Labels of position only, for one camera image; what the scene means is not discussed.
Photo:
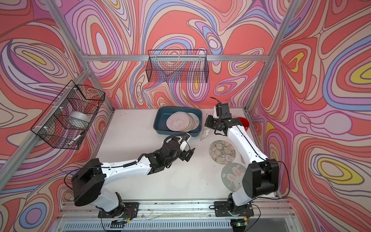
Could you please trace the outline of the white floral green coaster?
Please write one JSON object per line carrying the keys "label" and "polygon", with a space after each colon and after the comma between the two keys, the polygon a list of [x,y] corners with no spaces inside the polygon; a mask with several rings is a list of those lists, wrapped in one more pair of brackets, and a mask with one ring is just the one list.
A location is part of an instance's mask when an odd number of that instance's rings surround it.
{"label": "white floral green coaster", "polygon": [[209,135],[210,130],[211,129],[208,128],[208,127],[205,127],[204,128],[203,133],[202,133],[201,138],[200,138],[201,141],[204,140]]}

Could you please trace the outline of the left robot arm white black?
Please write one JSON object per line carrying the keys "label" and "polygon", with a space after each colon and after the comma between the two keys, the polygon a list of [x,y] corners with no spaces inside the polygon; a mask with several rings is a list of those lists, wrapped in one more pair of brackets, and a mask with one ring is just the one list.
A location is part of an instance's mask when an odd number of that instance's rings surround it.
{"label": "left robot arm white black", "polygon": [[105,186],[129,177],[156,174],[170,168],[176,160],[189,161],[195,151],[188,144],[190,137],[188,133],[170,135],[160,149],[141,154],[138,159],[122,162],[90,160],[71,178],[75,206],[94,205],[113,218],[119,216],[126,209],[122,198]]}

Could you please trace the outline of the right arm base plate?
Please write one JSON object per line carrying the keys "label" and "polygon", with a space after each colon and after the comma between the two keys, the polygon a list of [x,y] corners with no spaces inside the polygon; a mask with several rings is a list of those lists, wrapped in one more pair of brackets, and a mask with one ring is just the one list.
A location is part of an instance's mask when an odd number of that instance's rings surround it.
{"label": "right arm base plate", "polygon": [[251,204],[243,206],[236,206],[230,201],[215,201],[213,205],[209,207],[214,210],[216,217],[247,217],[254,216],[254,211]]}

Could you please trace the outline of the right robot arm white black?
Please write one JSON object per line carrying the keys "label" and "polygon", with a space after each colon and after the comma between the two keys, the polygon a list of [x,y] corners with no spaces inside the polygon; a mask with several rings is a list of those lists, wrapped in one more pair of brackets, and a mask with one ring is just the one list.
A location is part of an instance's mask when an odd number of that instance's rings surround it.
{"label": "right robot arm white black", "polygon": [[215,105],[214,114],[207,117],[205,127],[214,130],[216,135],[227,136],[247,164],[242,187],[229,197],[232,206],[244,206],[256,198],[278,191],[278,161],[269,159],[255,145],[242,122],[232,116],[227,103]]}

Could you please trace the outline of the white butterfly star coaster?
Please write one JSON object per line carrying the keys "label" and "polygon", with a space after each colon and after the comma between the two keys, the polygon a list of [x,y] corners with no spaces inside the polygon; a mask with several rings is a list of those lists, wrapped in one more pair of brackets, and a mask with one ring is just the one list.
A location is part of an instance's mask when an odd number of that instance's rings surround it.
{"label": "white butterfly star coaster", "polygon": [[194,126],[193,126],[192,130],[197,129],[198,126],[200,125],[199,117],[194,113],[188,113],[188,114],[193,118],[193,121],[194,121]]}

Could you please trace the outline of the pale pink unicorn coaster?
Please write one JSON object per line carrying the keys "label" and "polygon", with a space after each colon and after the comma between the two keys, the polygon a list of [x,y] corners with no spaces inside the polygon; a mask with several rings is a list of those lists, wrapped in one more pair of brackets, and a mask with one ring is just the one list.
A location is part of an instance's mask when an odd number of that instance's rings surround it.
{"label": "pale pink unicorn coaster", "polygon": [[186,131],[191,126],[191,118],[185,112],[176,112],[169,116],[166,126],[171,131]]}

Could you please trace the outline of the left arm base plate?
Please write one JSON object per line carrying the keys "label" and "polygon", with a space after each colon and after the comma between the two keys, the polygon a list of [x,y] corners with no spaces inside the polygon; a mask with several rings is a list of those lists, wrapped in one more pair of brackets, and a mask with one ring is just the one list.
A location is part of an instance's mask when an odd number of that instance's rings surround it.
{"label": "left arm base plate", "polygon": [[98,214],[98,218],[133,219],[138,215],[139,205],[138,202],[125,202],[110,212],[101,210]]}

